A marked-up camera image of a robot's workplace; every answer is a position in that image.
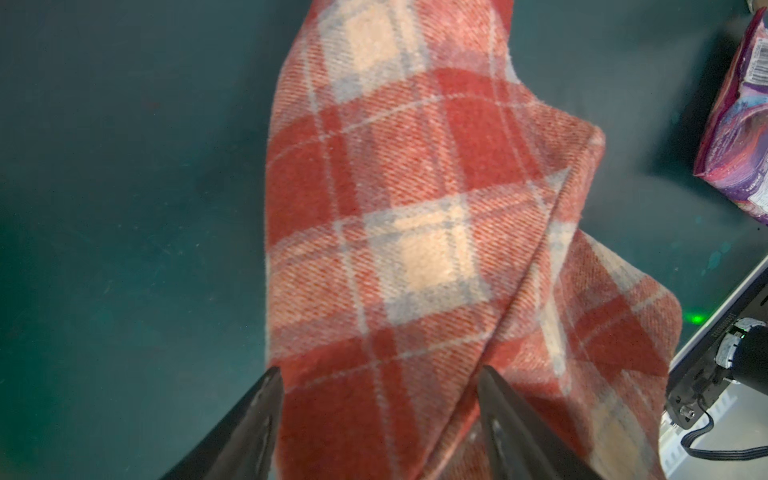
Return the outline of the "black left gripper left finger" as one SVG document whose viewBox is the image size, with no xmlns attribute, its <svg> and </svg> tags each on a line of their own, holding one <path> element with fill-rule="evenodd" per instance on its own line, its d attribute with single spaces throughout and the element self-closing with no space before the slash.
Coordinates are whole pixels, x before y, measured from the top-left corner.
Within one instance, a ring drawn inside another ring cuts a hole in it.
<svg viewBox="0 0 768 480">
<path fill-rule="evenodd" d="M 219 480 L 268 478 L 283 399 L 284 384 L 280 369 L 272 367 L 163 477 Z"/>
</svg>

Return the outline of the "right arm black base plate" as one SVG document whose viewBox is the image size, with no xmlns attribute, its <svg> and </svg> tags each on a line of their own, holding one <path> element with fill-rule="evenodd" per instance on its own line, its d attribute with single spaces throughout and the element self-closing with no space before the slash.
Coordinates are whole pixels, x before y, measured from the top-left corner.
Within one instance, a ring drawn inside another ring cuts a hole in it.
<svg viewBox="0 0 768 480">
<path fill-rule="evenodd" d="M 715 356 L 729 328 L 745 317 L 767 324 L 765 273 L 741 285 L 716 311 L 683 315 L 684 325 L 696 331 L 673 360 L 666 388 L 665 409 L 677 426 L 692 428 L 729 385 L 738 383 L 716 364 Z"/>
</svg>

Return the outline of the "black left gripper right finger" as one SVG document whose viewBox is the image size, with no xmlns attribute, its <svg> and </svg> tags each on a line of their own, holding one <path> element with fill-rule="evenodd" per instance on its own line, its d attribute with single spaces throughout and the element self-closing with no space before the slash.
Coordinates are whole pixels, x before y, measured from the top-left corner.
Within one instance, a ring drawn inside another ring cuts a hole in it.
<svg viewBox="0 0 768 480">
<path fill-rule="evenodd" d="M 488 365 L 478 375 L 477 395 L 494 479 L 600 479 Z"/>
</svg>

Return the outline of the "red plaid skirt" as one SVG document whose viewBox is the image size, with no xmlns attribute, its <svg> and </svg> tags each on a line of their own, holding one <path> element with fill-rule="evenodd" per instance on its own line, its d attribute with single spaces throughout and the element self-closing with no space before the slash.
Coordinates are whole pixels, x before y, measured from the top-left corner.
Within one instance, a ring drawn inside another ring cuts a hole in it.
<svg viewBox="0 0 768 480">
<path fill-rule="evenodd" d="M 486 479 L 493 367 L 605 479 L 660 479 L 675 296 L 579 228 L 605 138 L 515 75 L 509 1 L 315 1 L 266 158 L 283 479 Z"/>
</svg>

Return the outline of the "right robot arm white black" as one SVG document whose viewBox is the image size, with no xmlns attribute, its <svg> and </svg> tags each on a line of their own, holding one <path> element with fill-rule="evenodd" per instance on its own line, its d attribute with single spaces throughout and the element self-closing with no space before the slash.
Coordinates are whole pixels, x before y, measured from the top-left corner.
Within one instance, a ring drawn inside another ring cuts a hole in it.
<svg viewBox="0 0 768 480">
<path fill-rule="evenodd" d="M 767 395 L 767 324 L 748 317 L 737 320 L 723 337 L 715 362 L 732 380 Z"/>
</svg>

